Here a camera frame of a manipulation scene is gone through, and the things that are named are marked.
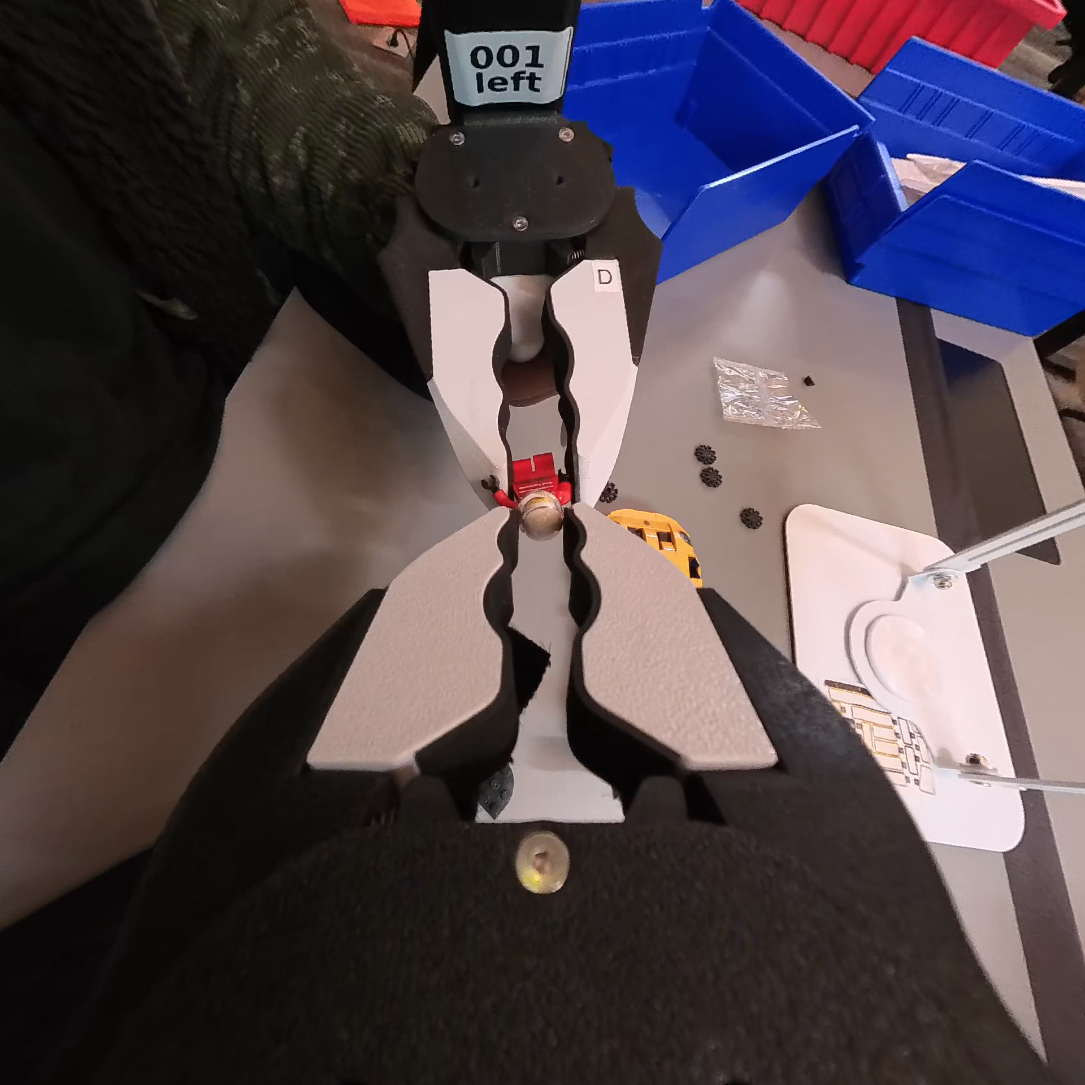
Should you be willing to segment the yellow lego car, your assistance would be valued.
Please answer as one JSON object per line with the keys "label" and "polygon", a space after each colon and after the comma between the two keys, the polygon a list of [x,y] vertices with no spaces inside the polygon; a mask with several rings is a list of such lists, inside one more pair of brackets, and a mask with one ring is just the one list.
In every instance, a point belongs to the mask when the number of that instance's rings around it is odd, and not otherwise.
{"label": "yellow lego car", "polygon": [[688,533],[676,520],[663,513],[620,509],[607,514],[607,518],[641,538],[658,553],[671,561],[682,574],[691,580],[697,589],[703,587],[700,561]]}

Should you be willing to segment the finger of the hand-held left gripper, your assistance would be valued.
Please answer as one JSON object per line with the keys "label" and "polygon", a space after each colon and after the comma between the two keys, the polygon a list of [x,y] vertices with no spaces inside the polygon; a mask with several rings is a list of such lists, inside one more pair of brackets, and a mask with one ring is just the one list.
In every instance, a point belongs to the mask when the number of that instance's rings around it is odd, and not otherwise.
{"label": "finger of the hand-held left gripper", "polygon": [[558,343],[565,473],[574,502],[593,506],[617,462],[637,376],[618,261],[584,259],[557,278],[545,329]]}
{"label": "finger of the hand-held left gripper", "polygon": [[505,292],[467,269],[427,273],[432,375],[427,388],[459,465],[481,502],[507,492],[509,408],[500,372],[511,343]]}

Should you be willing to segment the clear plastic bag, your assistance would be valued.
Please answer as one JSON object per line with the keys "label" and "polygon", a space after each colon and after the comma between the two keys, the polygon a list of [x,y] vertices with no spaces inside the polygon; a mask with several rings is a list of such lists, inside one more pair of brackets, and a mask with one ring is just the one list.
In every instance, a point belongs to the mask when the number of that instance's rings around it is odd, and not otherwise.
{"label": "clear plastic bag", "polygon": [[784,431],[821,427],[791,394],[784,373],[719,357],[713,359],[713,370],[725,421]]}

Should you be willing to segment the lego sticker sheet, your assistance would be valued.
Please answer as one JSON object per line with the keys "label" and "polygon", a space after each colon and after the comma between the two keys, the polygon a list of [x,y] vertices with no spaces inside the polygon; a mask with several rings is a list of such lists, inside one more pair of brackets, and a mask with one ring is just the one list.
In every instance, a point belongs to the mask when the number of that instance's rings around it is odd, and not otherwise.
{"label": "lego sticker sheet", "polygon": [[912,722],[888,712],[861,685],[829,680],[824,693],[889,781],[909,794],[934,794],[930,748]]}

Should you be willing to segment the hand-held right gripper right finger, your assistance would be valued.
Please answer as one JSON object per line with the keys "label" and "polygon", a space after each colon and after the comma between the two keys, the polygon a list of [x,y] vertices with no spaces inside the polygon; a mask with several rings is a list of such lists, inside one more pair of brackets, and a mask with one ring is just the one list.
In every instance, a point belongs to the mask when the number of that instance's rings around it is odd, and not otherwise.
{"label": "hand-held right gripper right finger", "polygon": [[758,770],[778,755],[698,589],[587,505],[564,521],[575,624],[566,698],[593,774]]}

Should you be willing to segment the red plastic storage bin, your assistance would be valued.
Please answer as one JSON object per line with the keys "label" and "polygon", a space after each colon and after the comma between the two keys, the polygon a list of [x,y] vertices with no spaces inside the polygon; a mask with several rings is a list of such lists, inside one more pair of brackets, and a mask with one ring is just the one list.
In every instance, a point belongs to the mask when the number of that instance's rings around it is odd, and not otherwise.
{"label": "red plastic storage bin", "polygon": [[1035,27],[1064,18],[1059,1],[741,1],[776,27],[871,74],[912,38],[998,67]]}

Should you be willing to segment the white desk stand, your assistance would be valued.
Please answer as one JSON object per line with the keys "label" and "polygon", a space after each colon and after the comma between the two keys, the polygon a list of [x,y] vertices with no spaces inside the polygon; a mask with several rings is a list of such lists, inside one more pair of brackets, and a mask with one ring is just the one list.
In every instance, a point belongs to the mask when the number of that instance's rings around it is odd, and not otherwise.
{"label": "white desk stand", "polygon": [[797,669],[822,693],[861,685],[926,737],[934,794],[888,781],[927,842],[1006,853],[1024,833],[1025,793],[1083,796],[1082,781],[1014,767],[962,556],[815,505],[789,513],[784,542]]}

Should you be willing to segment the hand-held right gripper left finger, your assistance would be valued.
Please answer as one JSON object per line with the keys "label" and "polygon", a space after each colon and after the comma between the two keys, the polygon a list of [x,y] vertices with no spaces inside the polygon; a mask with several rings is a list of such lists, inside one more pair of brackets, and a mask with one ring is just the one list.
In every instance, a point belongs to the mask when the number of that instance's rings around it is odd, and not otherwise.
{"label": "hand-held right gripper left finger", "polygon": [[484,776],[519,732],[519,516],[494,509],[390,583],[308,753],[314,769]]}

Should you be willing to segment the person's left forearm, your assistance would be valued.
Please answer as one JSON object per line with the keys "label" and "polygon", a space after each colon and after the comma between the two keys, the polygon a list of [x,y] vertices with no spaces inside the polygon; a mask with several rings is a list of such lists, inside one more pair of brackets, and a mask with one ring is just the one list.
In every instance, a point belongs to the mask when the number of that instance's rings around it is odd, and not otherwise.
{"label": "person's left forearm", "polygon": [[437,122],[409,86],[358,66],[308,2],[151,2],[210,146],[251,217],[388,308],[376,256]]}

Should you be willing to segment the red lego minifigure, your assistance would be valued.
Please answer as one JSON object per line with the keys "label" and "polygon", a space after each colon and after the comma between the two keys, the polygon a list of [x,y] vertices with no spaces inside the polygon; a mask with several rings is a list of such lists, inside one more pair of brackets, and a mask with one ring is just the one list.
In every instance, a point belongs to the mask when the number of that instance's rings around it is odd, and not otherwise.
{"label": "red lego minifigure", "polygon": [[498,486],[492,475],[481,480],[481,488],[492,495],[496,505],[508,509],[519,508],[532,494],[546,493],[561,507],[571,503],[573,487],[565,473],[557,468],[553,454],[534,454],[512,463],[512,483],[508,492]]}

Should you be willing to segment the person's left hand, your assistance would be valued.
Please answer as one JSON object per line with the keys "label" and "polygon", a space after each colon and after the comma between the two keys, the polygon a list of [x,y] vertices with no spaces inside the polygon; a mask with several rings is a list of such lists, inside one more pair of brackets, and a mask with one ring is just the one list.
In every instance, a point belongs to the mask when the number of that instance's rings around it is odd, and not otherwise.
{"label": "person's left hand", "polygon": [[545,357],[528,361],[508,361],[501,370],[506,401],[525,408],[551,400],[558,395],[553,362]]}

